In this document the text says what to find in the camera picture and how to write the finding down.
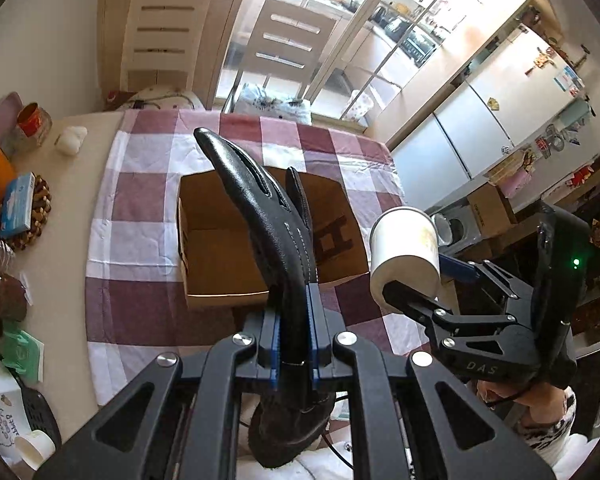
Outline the person right hand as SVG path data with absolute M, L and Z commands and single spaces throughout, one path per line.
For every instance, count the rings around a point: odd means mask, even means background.
M 533 386 L 521 386 L 479 380 L 477 391 L 485 401 L 505 399 L 519 393 L 515 402 L 526 408 L 520 421 L 521 425 L 526 428 L 553 426 L 567 413 L 565 390 L 556 388 L 548 382 L 538 382 Z

